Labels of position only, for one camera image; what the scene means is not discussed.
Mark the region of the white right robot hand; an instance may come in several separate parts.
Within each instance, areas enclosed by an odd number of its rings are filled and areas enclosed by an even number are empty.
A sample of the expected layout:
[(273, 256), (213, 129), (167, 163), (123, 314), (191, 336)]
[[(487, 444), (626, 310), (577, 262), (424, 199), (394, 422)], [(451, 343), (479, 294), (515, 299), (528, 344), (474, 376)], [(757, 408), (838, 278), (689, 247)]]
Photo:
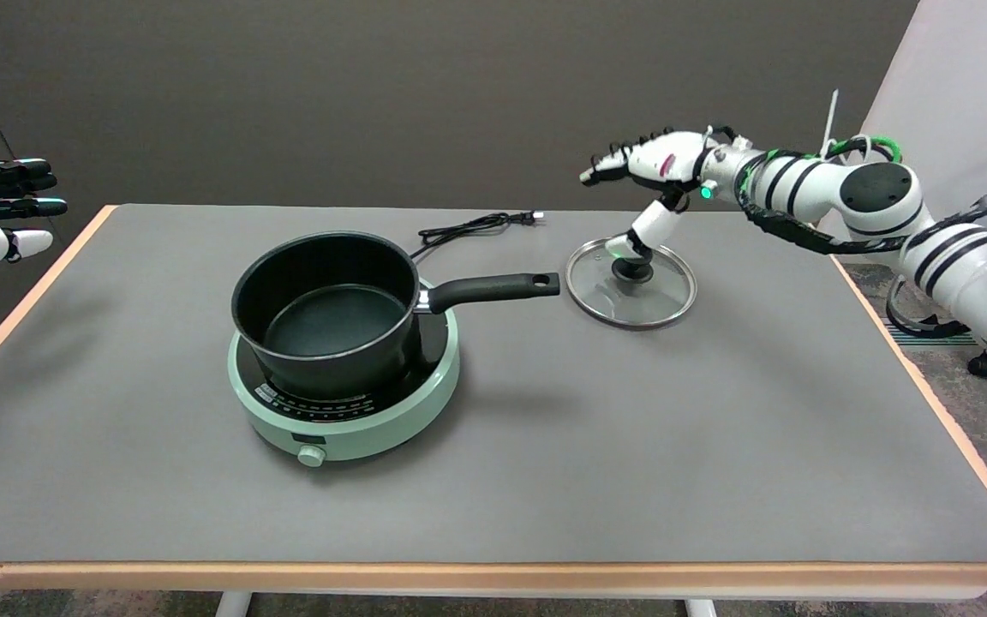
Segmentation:
[(703, 161), (718, 146), (714, 135), (712, 125), (700, 133), (663, 129), (614, 143), (607, 153), (590, 158), (589, 167), (579, 175), (583, 186), (628, 178), (658, 192), (628, 231), (606, 241), (606, 251), (613, 258), (630, 263), (653, 259), (654, 251), (677, 228), (690, 194), (701, 187)]

